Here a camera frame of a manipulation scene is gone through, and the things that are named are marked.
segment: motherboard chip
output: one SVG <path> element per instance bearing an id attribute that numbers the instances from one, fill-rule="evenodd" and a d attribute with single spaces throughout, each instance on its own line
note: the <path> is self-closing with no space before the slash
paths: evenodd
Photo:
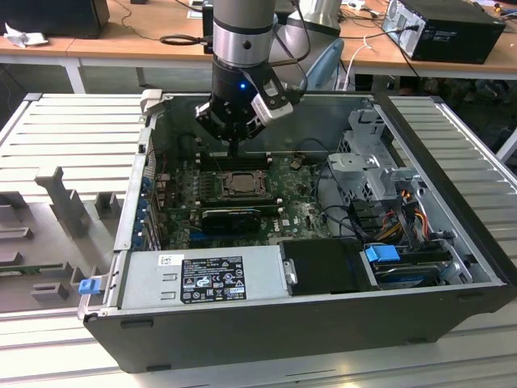
<path id="1" fill-rule="evenodd" d="M 262 171 L 226 172 L 222 175 L 222 196 L 225 198 L 257 197 L 266 194 Z"/>

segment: red wire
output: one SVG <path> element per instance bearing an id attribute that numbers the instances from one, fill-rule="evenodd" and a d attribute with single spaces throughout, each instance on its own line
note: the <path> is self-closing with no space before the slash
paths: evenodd
<path id="1" fill-rule="evenodd" d="M 394 214 L 395 214 L 395 212 L 386 213 L 386 217 L 384 217 L 383 220 L 382 220 L 382 230 L 384 230 L 385 227 L 386 227 L 386 220 L 388 219 L 388 217 L 392 216 Z"/>

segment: white paper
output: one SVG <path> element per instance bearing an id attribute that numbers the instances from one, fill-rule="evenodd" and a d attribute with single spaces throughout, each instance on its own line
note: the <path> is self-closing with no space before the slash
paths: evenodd
<path id="1" fill-rule="evenodd" d="M 44 35 L 39 32 L 21 32 L 9 27 L 6 23 L 6 33 L 3 37 L 9 40 L 15 46 L 25 49 L 26 46 L 35 46 L 38 44 L 47 44 L 48 40 L 45 39 Z"/>
<path id="2" fill-rule="evenodd" d="M 187 12 L 187 19 L 202 19 L 203 18 L 203 12 L 198 11 L 188 11 Z"/>

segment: computer tower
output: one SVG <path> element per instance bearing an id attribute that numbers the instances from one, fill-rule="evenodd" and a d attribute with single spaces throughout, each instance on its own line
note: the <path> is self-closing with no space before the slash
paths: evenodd
<path id="1" fill-rule="evenodd" d="M 95 39 L 109 18 L 106 0 L 0 1 L 0 32 L 7 23 L 22 32 Z"/>
<path id="2" fill-rule="evenodd" d="M 414 26 L 416 31 L 404 30 Z M 505 28 L 463 0 L 391 0 L 382 29 L 414 61 L 483 64 Z"/>

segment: warning label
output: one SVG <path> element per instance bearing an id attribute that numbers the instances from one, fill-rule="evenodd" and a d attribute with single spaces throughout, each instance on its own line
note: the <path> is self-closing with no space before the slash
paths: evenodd
<path id="1" fill-rule="evenodd" d="M 186 304 L 246 299 L 241 256 L 183 260 L 181 278 L 180 299 Z"/>

